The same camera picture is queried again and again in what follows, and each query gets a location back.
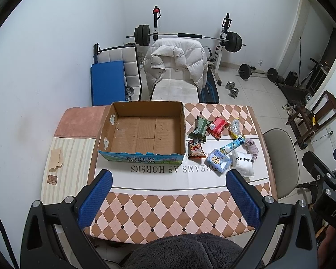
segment gray fleece fabric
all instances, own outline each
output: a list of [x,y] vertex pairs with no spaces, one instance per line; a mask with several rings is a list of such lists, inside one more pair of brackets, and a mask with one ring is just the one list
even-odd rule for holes
[[[182,234],[145,244],[132,252],[124,269],[229,268],[243,249],[211,233]],[[258,268],[264,266],[261,261]]]

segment label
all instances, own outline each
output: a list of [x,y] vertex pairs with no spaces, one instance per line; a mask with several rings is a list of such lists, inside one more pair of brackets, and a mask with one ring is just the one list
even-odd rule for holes
[[115,124],[115,115],[114,115],[114,114],[111,115],[111,117],[110,117],[110,123],[111,123],[112,125]]
[[103,144],[105,145],[105,150],[107,149],[109,143],[110,141],[107,138],[103,140]]
[[57,184],[57,176],[54,176],[54,175],[50,175],[50,174],[49,174],[49,176],[48,176],[48,178],[47,178],[47,183],[56,186],[56,184]]

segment black speaker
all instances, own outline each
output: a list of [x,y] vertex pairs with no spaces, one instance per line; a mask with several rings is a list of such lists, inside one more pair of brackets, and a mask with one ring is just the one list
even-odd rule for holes
[[294,86],[295,82],[297,80],[297,73],[296,72],[289,72],[287,75],[284,84],[289,86]]

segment shoe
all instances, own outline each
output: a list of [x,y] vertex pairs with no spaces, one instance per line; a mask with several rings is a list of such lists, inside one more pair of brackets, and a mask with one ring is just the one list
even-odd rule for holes
[[287,111],[287,114],[288,114],[289,116],[294,115],[295,113],[296,113],[296,111],[295,111],[295,109],[293,109],[293,108],[291,108],[291,109],[289,109],[289,110]]
[[284,106],[282,106],[282,109],[284,110],[290,110],[292,106],[289,103],[286,103]]

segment open cardboard box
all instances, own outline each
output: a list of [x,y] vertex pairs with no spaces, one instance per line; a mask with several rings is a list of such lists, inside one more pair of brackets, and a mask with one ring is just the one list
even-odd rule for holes
[[182,102],[114,102],[103,124],[99,153],[109,161],[181,164],[185,155]]

